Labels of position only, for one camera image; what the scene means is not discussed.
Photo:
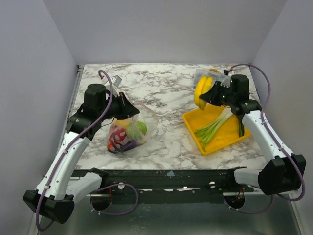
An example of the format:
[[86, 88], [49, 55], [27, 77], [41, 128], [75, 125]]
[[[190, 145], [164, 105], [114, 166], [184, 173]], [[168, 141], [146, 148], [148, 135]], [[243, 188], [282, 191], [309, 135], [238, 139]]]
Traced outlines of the yellow toy banana bunch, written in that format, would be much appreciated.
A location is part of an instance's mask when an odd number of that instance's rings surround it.
[[213, 78], [203, 76], [196, 85], [194, 91], [194, 104], [198, 106], [201, 110], [204, 110], [207, 102], [200, 99], [200, 95], [208, 92], [213, 85]]

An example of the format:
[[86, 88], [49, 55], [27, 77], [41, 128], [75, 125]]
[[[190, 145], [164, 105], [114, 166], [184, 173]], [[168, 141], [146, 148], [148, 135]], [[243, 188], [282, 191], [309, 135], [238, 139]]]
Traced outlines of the green toy cabbage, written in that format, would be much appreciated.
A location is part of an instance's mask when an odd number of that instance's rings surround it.
[[147, 126], [141, 121], [130, 123], [126, 128], [127, 137], [132, 141], [139, 141], [147, 133]]

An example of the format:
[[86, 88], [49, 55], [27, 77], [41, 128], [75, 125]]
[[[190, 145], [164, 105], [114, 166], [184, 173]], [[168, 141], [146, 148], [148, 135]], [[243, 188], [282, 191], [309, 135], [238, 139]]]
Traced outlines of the clear zip top bag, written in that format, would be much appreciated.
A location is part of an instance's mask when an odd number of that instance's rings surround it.
[[143, 101], [134, 106], [139, 114], [125, 120], [114, 120], [108, 131], [107, 150], [117, 154], [132, 150], [146, 143], [155, 133], [159, 125], [157, 114]]

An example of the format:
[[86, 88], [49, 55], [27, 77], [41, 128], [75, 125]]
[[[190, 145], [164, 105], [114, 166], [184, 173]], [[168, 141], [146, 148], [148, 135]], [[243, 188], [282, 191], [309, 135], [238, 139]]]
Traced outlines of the red toy tomato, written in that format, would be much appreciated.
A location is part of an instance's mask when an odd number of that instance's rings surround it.
[[126, 131], [123, 128], [114, 130], [109, 136], [110, 145], [120, 148], [128, 143]]

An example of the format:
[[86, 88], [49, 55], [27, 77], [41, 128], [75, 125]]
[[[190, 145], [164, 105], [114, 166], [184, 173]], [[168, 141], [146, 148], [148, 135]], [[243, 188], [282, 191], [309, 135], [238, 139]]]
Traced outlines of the purple toy eggplant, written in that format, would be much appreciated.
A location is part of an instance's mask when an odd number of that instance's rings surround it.
[[140, 146], [137, 141], [129, 141], [126, 144], [116, 143], [114, 146], [115, 152], [126, 152]]

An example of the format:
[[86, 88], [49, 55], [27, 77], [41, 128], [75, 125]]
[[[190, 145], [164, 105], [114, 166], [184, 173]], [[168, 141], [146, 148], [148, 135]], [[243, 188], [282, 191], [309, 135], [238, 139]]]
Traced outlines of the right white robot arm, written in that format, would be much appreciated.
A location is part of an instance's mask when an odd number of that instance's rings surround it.
[[239, 123], [253, 135], [267, 164], [263, 169], [238, 168], [225, 179], [225, 187], [235, 192], [243, 185], [259, 188], [265, 195], [304, 189], [303, 174], [306, 160], [286, 147], [266, 120], [262, 107], [249, 98], [249, 79], [233, 75], [227, 85], [220, 81], [199, 98], [215, 106], [231, 108]]

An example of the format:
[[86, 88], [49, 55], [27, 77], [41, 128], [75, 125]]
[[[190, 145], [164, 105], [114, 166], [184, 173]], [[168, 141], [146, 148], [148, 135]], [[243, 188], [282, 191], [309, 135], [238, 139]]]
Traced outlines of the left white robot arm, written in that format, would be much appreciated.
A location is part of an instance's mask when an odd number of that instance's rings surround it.
[[35, 190], [27, 190], [23, 196], [37, 220], [43, 216], [63, 224], [81, 199], [93, 191], [104, 193], [108, 189], [107, 173], [96, 168], [88, 170], [76, 183], [68, 183], [102, 122], [110, 118], [128, 119], [139, 112], [123, 92], [114, 95], [112, 88], [101, 84], [87, 87], [83, 103], [67, 121], [62, 145], [47, 174]]

